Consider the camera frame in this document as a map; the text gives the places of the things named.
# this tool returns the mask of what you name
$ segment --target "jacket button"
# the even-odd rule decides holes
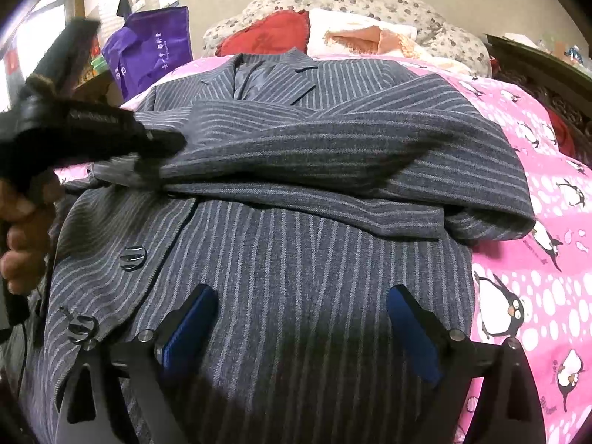
[[[125,272],[133,272],[141,269],[146,263],[146,249],[141,246],[126,247],[125,252],[119,257],[120,267]]]

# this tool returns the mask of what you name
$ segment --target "suit lapel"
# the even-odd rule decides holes
[[[316,84],[310,78],[310,72],[316,71],[317,63],[295,48],[282,55],[277,55],[277,65],[269,74],[255,100],[258,102],[292,105],[300,100]]]
[[[235,67],[242,55],[235,55],[215,70],[203,74],[195,100],[232,100],[235,98]]]
[[[256,93],[255,100],[258,102],[292,105],[315,88],[316,84],[308,73],[318,66],[304,53],[293,49],[282,55],[265,55],[264,58],[266,61],[276,61],[277,65]],[[196,100],[233,100],[236,66],[261,59],[261,55],[235,55],[219,68],[203,74],[192,103]]]

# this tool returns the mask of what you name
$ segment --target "red fabric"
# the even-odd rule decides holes
[[[489,63],[491,65],[491,75],[495,78],[500,70],[500,62],[495,57],[489,57]]]
[[[294,47],[306,53],[310,36],[309,13],[306,10],[281,10],[228,37],[218,46],[217,57],[253,53],[275,55]]]
[[[575,144],[569,132],[569,128],[567,128],[565,122],[555,111],[553,111],[550,108],[545,109],[547,110],[549,118],[551,119],[551,125],[553,126],[553,130],[555,130],[555,137],[557,138],[559,151],[563,155],[575,158]]]
[[[9,75],[12,75],[15,71],[17,71],[20,67],[19,63],[19,54],[15,48],[11,48],[6,53],[6,72]]]

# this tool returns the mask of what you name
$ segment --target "wooden furniture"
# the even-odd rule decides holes
[[[72,98],[81,102],[105,103],[119,106],[123,97],[110,71],[105,71],[76,87]]]
[[[555,110],[570,130],[576,158],[592,166],[592,78],[541,50],[493,35],[487,41],[499,62],[494,78],[517,84]]]

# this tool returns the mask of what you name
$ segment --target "plastic container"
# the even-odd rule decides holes
[[[109,70],[109,65],[107,64],[107,61],[105,60],[105,57],[103,55],[99,55],[97,58],[95,58],[91,62],[91,65],[97,74],[100,74],[100,73],[103,73],[103,72]]]

